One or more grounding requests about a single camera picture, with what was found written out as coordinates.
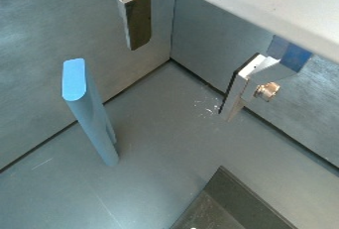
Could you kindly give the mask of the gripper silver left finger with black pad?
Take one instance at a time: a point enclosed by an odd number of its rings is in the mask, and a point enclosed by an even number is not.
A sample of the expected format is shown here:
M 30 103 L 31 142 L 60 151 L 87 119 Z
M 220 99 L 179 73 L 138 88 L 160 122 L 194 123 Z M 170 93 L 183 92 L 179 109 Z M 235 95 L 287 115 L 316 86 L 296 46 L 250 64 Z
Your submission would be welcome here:
M 151 39 L 151 0 L 116 0 L 128 48 L 135 51 Z

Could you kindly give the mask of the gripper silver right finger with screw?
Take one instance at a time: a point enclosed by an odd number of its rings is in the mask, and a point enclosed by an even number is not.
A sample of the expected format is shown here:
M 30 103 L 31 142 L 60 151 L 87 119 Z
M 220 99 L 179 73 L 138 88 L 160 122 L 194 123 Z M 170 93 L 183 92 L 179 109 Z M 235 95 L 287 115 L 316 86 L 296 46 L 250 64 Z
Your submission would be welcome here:
M 266 55 L 255 54 L 234 71 L 220 116 L 230 121 L 254 98 L 268 102 L 279 91 L 279 80 L 296 75 L 312 57 L 312 52 L 272 36 Z

